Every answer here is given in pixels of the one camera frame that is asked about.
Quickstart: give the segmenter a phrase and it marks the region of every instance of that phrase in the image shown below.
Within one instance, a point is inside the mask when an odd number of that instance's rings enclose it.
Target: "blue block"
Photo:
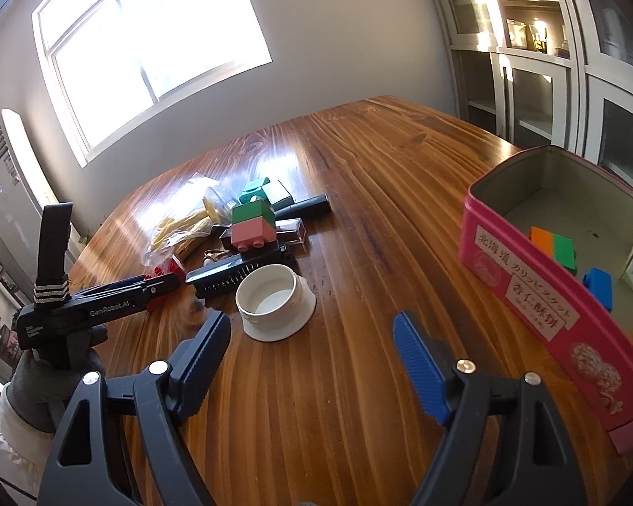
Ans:
[[[598,299],[608,312],[612,310],[611,276],[599,268],[591,271],[582,279],[584,286]]]

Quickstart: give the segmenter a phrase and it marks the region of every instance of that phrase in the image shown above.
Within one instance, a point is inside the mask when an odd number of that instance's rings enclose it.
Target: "wooden table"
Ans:
[[[165,139],[165,142],[177,140]],[[182,429],[219,506],[406,506],[442,436],[423,414],[392,341],[412,310],[428,333],[492,374],[542,375],[572,436],[589,504],[633,469],[544,346],[457,258],[467,187],[517,148],[468,123],[383,96],[267,127],[187,161],[119,205],[71,272],[77,288],[142,273],[147,230],[195,172],[241,191],[281,179],[296,200],[327,192],[333,215],[309,223],[300,273],[317,296],[311,321],[278,343],[232,339],[206,401]],[[197,268],[203,247],[186,261]],[[232,314],[233,295],[211,306]],[[164,359],[204,319],[194,288],[160,311],[110,324],[97,350],[110,376]],[[467,503],[494,452],[488,425]],[[146,504],[159,504],[135,423],[127,438]]]

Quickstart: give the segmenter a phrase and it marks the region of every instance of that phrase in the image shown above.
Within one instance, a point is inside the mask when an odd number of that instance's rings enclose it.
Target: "plastic bag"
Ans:
[[[214,222],[231,222],[232,207],[238,204],[217,180],[195,173],[162,205],[164,212],[149,233],[143,264],[154,268],[172,255],[184,260],[194,240],[208,236]]]

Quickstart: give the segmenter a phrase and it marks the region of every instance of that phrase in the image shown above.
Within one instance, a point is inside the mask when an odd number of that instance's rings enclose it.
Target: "metal screw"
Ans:
[[[148,367],[148,371],[152,374],[162,374],[169,368],[169,364],[166,361],[157,360],[153,361]]]
[[[96,384],[98,379],[101,378],[101,375],[97,371],[89,371],[84,377],[82,377],[82,382],[86,385]]]
[[[457,362],[457,371],[472,374],[476,370],[476,363],[471,360],[460,360]]]
[[[541,377],[534,371],[527,371],[523,378],[525,379],[525,382],[531,386],[538,386],[541,384]]]

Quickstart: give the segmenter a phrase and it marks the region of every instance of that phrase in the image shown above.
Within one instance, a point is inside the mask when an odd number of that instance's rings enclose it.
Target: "white ceramic dish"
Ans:
[[[302,276],[283,264],[251,272],[237,289],[235,300],[243,331],[263,342],[280,341],[301,330],[317,305]]]

